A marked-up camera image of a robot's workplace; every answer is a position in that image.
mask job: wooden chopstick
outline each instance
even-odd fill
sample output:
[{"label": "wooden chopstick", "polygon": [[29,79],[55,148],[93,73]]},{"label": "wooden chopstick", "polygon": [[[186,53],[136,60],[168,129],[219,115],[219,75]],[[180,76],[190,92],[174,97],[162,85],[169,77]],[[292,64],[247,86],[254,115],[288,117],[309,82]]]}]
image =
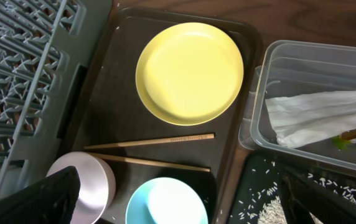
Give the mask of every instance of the wooden chopstick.
[{"label": "wooden chopstick", "polygon": [[106,160],[112,160],[112,161],[130,162],[130,163],[134,163],[134,164],[142,164],[142,165],[148,165],[148,166],[158,166],[158,167],[168,167],[168,168],[176,168],[176,169],[210,172],[210,169],[208,169],[208,168],[187,166],[187,165],[181,165],[181,164],[172,164],[169,162],[149,161],[149,160],[145,160],[145,159],[134,159],[134,158],[128,158],[128,157],[121,157],[121,156],[111,156],[111,155],[92,153],[92,152],[88,152],[88,154],[91,156],[97,157],[99,159],[106,159]]},{"label": "wooden chopstick", "polygon": [[143,146],[147,144],[160,144],[160,143],[170,143],[170,142],[181,142],[181,141],[195,141],[203,139],[213,139],[214,134],[199,134],[194,136],[181,136],[175,138],[164,138],[164,139],[151,139],[142,141],[131,141],[131,142],[119,142],[111,144],[101,144],[96,146],[84,146],[84,149],[105,149],[114,147],[127,147],[127,146]]}]

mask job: yellow plate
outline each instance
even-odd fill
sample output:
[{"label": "yellow plate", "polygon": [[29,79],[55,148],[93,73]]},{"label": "yellow plate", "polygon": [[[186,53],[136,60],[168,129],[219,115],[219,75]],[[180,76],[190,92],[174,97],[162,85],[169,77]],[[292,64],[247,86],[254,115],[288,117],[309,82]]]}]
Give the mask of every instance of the yellow plate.
[{"label": "yellow plate", "polygon": [[238,47],[222,30],[202,23],[172,26],[155,36],[136,67],[145,107],[171,124],[201,124],[222,114],[243,80]]}]

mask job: clear plastic container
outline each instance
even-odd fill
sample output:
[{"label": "clear plastic container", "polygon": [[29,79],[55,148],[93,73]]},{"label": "clear plastic container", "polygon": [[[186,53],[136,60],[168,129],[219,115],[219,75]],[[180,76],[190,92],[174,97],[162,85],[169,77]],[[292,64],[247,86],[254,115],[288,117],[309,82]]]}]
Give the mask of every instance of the clear plastic container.
[{"label": "clear plastic container", "polygon": [[[250,127],[252,139],[262,147],[356,170],[356,148],[339,150],[331,139],[297,149],[278,145],[265,106],[268,98],[340,90],[356,90],[356,47],[289,40],[271,44],[265,53],[255,94]],[[243,122],[249,118],[247,110]],[[240,142],[251,148],[254,145],[243,133],[245,125],[241,126]]]},{"label": "clear plastic container", "polygon": [[243,120],[241,121],[240,130],[239,130],[240,144],[246,149],[251,149],[251,150],[262,149],[261,146],[257,145],[257,143],[254,142],[250,134],[251,119],[253,117],[255,96],[257,93],[258,79],[260,78],[261,75],[261,69],[262,66],[258,66],[255,68],[253,80],[251,81],[250,90],[248,92],[248,96],[246,100]]}]

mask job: dark tray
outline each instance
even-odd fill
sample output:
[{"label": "dark tray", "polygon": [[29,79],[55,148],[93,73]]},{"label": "dark tray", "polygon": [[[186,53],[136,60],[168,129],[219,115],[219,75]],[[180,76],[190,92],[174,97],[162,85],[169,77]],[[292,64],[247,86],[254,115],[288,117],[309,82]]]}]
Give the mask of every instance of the dark tray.
[{"label": "dark tray", "polygon": [[[219,117],[196,126],[176,126],[153,116],[136,91],[135,69],[146,44],[162,30],[183,22],[203,22],[224,30],[237,44],[245,68],[235,102]],[[261,50],[256,31],[236,22],[144,9],[123,9],[113,15],[73,107],[59,156],[83,146],[142,139],[215,133],[215,139],[104,149],[93,152],[155,161],[210,167],[211,173],[107,161],[116,176],[117,190],[103,218],[124,223],[134,191],[147,180],[175,177],[189,184],[204,200],[209,220],[219,205],[237,144],[238,130],[255,63]]]},{"label": "dark tray", "polygon": [[[317,181],[318,184],[322,183],[320,180],[321,177],[325,178],[326,183],[327,180],[334,181],[337,186],[335,186],[335,184],[325,184],[325,188],[331,190],[332,194],[334,194],[334,190],[336,190],[339,197],[342,197],[343,192],[346,192],[346,195],[348,194],[347,190],[344,189],[346,186],[349,186],[351,189],[356,189],[356,176],[350,175],[342,169],[336,169],[335,167],[326,169],[321,168],[319,165],[318,162],[313,160],[280,152],[271,152],[270,150],[257,150],[252,152],[246,158],[243,166],[241,179],[227,223],[258,223],[259,213],[262,211],[264,203],[268,204],[278,196],[278,191],[275,191],[272,196],[267,196],[266,191],[275,186],[274,182],[278,184],[277,188],[279,188],[279,172],[284,167],[295,168],[297,171],[302,172],[305,177],[308,177],[308,173],[311,173],[313,177],[308,178],[309,181]],[[261,198],[258,199],[258,192],[262,192],[263,189],[265,189],[265,191],[261,193]],[[352,192],[352,194],[356,199],[356,192]],[[245,214],[245,218],[242,220],[239,215],[241,212]],[[247,212],[250,214],[255,213],[258,216],[249,218]]]}]

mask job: brown tray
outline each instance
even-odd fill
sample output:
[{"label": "brown tray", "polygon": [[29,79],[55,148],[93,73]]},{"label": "brown tray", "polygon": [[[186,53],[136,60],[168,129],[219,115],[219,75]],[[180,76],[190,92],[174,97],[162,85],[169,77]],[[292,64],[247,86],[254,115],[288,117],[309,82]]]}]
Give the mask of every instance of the brown tray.
[{"label": "brown tray", "polygon": [[[224,30],[240,49],[245,68],[241,90],[231,107],[196,126],[176,126],[153,116],[139,99],[135,85],[136,63],[146,44],[162,30],[183,22],[203,22]],[[174,177],[189,184],[204,200],[209,220],[215,218],[261,49],[257,32],[246,24],[133,8],[113,15],[74,103],[59,156],[94,144],[207,133],[215,133],[215,139],[92,151],[211,168],[208,173],[107,161],[117,189],[103,219],[125,223],[126,206],[134,191],[156,177]]]}]

